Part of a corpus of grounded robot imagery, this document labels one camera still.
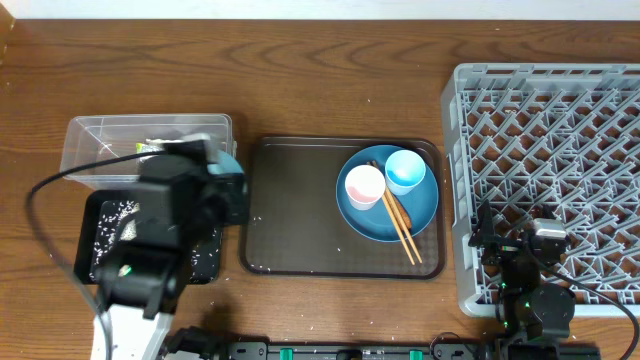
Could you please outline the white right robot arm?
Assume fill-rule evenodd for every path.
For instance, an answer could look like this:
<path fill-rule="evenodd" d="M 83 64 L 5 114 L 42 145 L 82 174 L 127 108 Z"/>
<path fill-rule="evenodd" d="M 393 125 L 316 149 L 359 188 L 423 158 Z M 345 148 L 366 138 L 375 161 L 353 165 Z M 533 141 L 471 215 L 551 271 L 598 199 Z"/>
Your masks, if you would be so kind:
<path fill-rule="evenodd" d="M 545 266 L 560 262 L 568 245 L 564 224 L 545 206 L 542 215 L 515 237 L 500 235 L 490 203 L 483 202 L 469 245 L 483 250 L 481 263 L 498 269 L 498 311 L 505 338 L 513 343 L 546 342 L 569 336 L 575 313 L 575 295 L 569 289 L 542 280 Z"/>

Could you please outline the light blue rice bowl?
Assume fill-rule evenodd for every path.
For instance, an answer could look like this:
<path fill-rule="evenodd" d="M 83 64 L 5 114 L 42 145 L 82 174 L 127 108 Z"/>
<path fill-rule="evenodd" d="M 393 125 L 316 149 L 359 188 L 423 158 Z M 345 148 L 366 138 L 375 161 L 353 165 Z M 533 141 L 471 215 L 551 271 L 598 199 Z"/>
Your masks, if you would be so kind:
<path fill-rule="evenodd" d="M 219 150 L 216 161 L 209 163 L 207 169 L 212 175 L 243 174 L 244 170 L 238 161 L 225 151 Z"/>

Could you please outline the pink cup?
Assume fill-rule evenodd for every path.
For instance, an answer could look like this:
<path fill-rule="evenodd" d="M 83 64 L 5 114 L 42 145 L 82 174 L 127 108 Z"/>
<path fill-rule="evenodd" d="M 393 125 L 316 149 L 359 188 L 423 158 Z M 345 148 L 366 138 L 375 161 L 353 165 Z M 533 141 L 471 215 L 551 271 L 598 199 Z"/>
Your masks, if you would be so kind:
<path fill-rule="evenodd" d="M 344 187 L 349 203 L 356 210 L 366 211 L 384 195 L 385 177 L 372 165 L 359 165 L 347 173 Z"/>

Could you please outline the light blue cup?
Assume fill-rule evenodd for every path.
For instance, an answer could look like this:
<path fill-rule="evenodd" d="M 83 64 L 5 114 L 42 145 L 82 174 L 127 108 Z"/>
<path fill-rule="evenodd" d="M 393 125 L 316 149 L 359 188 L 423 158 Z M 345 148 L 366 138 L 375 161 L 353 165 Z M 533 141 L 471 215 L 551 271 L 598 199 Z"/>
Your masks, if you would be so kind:
<path fill-rule="evenodd" d="M 406 195 L 424 179 L 426 164 L 418 153 L 402 149 L 387 158 L 384 174 L 386 185 L 394 195 Z"/>

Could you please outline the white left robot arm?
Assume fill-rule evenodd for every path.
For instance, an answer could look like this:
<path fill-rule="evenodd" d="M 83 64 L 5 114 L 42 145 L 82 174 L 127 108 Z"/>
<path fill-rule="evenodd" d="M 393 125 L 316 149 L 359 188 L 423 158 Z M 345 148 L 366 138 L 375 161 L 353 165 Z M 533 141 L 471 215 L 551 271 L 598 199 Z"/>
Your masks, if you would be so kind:
<path fill-rule="evenodd" d="M 193 250 L 216 230 L 247 221 L 245 177 L 221 170 L 218 155 L 207 139 L 144 154 L 125 191 L 139 208 L 123 218 L 94 273 L 92 358 L 156 358 L 191 277 Z"/>

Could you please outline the pile of white rice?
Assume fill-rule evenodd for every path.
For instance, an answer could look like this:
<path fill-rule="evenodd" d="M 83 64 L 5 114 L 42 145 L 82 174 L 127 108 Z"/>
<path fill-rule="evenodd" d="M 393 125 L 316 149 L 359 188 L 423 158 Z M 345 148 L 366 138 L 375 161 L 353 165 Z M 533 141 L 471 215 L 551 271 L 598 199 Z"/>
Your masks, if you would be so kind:
<path fill-rule="evenodd" d="M 82 255 L 76 261 L 77 265 L 81 260 L 89 261 L 89 268 L 78 272 L 78 275 L 85 277 L 85 283 L 95 283 L 95 270 L 102 258 L 113 247 L 114 237 L 121 220 L 138 209 L 139 205 L 129 200 L 110 200 L 101 205 L 94 233 L 88 236 L 89 254 Z M 198 244 L 191 251 L 191 284 L 208 284 L 218 277 L 222 235 L 222 229 L 214 229 L 210 240 Z"/>

